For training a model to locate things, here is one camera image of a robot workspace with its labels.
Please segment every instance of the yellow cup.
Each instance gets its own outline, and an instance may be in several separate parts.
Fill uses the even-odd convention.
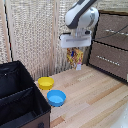
[[[49,90],[53,87],[54,80],[51,77],[41,77],[38,79],[39,88]]]

